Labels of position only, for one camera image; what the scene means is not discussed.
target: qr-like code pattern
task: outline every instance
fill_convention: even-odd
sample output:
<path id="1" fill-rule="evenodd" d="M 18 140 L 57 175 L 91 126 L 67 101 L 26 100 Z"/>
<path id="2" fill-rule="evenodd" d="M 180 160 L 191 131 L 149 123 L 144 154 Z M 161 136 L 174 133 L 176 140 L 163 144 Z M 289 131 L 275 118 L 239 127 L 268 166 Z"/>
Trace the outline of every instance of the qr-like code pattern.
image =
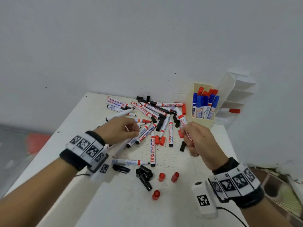
<path id="1" fill-rule="evenodd" d="M 81 141 L 77 144 L 77 147 L 79 147 L 82 150 L 85 150 L 90 144 L 91 143 L 86 139 L 81 139 Z"/>
<path id="2" fill-rule="evenodd" d="M 220 183 L 226 192 L 236 190 L 230 179 L 222 180 Z"/>
<path id="3" fill-rule="evenodd" d="M 210 206 L 208 198 L 206 195 L 197 196 L 200 206 Z"/>
<path id="4" fill-rule="evenodd" d="M 102 158 L 103 158 L 104 154 L 103 153 L 100 153 L 96 158 L 95 158 L 95 161 L 96 162 L 99 162 Z"/>
<path id="5" fill-rule="evenodd" d="M 94 146 L 91 145 L 91 147 L 86 151 L 86 153 L 91 156 L 92 158 L 99 152 L 99 150 Z"/>
<path id="6" fill-rule="evenodd" d="M 215 190 L 215 191 L 217 191 L 218 193 L 223 193 L 223 191 L 222 191 L 222 189 L 221 189 L 219 183 L 217 183 L 217 182 L 211 182 L 211 183 L 212 183 L 212 185 L 214 186 L 214 190 Z"/>
<path id="7" fill-rule="evenodd" d="M 253 174 L 248 168 L 246 168 L 246 169 L 243 171 L 243 173 L 245 173 L 245 175 L 247 176 L 247 178 L 248 178 L 251 182 L 253 182 L 253 181 L 256 179 L 256 177 L 254 176 L 254 174 Z"/>
<path id="8" fill-rule="evenodd" d="M 107 169 L 108 169 L 109 165 L 107 164 L 104 164 L 100 170 L 101 173 L 106 173 L 107 172 Z"/>
<path id="9" fill-rule="evenodd" d="M 80 137 L 80 136 L 77 135 L 76 137 L 74 137 L 74 138 L 70 141 L 70 143 L 76 144 L 81 138 L 82 138 L 82 137 Z"/>
<path id="10" fill-rule="evenodd" d="M 245 179 L 245 177 L 242 173 L 237 174 L 236 176 L 233 176 L 232 179 L 239 189 L 248 185 L 248 181 Z"/>

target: white shelf organizer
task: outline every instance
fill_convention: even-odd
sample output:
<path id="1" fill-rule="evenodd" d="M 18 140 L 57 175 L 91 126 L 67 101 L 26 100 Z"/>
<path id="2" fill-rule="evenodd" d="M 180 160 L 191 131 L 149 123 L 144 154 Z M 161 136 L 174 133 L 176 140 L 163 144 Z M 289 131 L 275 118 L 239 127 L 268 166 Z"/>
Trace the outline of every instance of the white shelf organizer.
<path id="1" fill-rule="evenodd" d="M 242 110 L 250 96 L 257 92 L 258 84 L 249 75 L 227 72 L 217 89 L 220 99 L 215 110 L 214 124 L 224 125 L 228 129 L 238 114 L 218 110 L 220 108 Z"/>

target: forearm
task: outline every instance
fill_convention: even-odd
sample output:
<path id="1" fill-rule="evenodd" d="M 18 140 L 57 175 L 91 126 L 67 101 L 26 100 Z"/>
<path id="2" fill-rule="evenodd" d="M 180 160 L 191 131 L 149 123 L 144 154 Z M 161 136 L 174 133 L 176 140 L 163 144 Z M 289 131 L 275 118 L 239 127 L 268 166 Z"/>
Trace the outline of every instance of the forearm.
<path id="1" fill-rule="evenodd" d="M 249 227 L 292 227 L 292 225 L 264 198 L 259 204 L 241 210 Z"/>
<path id="2" fill-rule="evenodd" d="M 36 226 L 77 174 L 58 158 L 0 200 L 0 226 Z"/>

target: black cable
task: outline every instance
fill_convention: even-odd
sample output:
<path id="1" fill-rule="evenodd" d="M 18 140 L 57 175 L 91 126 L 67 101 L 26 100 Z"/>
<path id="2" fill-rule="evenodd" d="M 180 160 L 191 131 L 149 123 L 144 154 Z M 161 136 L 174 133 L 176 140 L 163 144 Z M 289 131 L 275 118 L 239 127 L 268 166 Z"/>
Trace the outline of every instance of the black cable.
<path id="1" fill-rule="evenodd" d="M 90 176 L 90 174 L 77 174 L 75 177 L 80 176 L 80 175 Z"/>
<path id="2" fill-rule="evenodd" d="M 227 212 L 229 212 L 229 213 L 231 213 L 231 214 L 233 214 L 245 227 L 247 227 L 247 225 L 245 225 L 244 224 L 244 222 L 243 221 L 241 221 L 241 219 L 240 218 L 238 218 L 232 211 L 229 211 L 228 209 L 226 209 L 226 208 L 223 208 L 223 207 L 220 207 L 220 206 L 218 206 L 217 207 L 217 210 L 226 210 Z"/>

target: pen holder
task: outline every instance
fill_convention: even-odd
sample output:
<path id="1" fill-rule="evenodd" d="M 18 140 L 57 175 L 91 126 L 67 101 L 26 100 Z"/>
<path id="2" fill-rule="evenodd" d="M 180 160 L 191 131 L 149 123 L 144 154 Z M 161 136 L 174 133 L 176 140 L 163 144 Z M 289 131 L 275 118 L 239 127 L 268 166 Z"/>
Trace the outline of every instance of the pen holder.
<path id="1" fill-rule="evenodd" d="M 200 119 L 200 118 L 194 118 L 192 117 L 192 98 L 194 93 L 197 93 L 199 90 L 199 87 L 203 87 L 204 91 L 209 91 L 211 88 L 214 89 L 214 86 L 209 84 L 200 84 L 200 83 L 194 83 L 191 87 L 191 90 L 187 96 L 186 100 L 186 121 L 189 123 L 191 121 L 196 122 L 198 124 L 201 124 L 203 126 L 206 126 L 207 128 L 211 128 L 214 123 L 215 115 L 212 116 L 212 119 Z"/>

